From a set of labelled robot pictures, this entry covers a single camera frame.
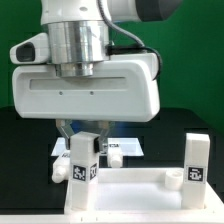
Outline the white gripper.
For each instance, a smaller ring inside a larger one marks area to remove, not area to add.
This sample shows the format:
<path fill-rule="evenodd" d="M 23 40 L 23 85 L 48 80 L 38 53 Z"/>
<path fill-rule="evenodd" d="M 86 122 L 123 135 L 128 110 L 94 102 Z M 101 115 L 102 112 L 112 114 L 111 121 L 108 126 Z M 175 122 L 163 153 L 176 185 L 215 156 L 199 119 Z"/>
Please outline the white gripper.
<path fill-rule="evenodd" d="M 67 150 L 71 120 L 98 121 L 94 151 L 106 154 L 112 121 L 147 122 L 159 112 L 158 70 L 153 53 L 113 55 L 90 77 L 58 77 L 51 65 L 20 66 L 12 76 L 14 105 L 23 118 L 57 119 Z"/>

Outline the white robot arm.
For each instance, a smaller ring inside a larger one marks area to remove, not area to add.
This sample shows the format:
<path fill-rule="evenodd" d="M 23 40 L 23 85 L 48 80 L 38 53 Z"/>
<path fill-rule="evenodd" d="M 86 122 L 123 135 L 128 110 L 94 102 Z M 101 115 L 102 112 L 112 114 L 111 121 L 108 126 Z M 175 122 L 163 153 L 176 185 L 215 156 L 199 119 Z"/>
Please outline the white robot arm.
<path fill-rule="evenodd" d="M 147 122 L 160 110 L 160 54 L 138 37 L 109 38 L 126 21 L 164 21 L 183 0 L 41 0 L 42 33 L 10 50 L 14 105 L 53 119 L 65 139 L 74 120 Z"/>

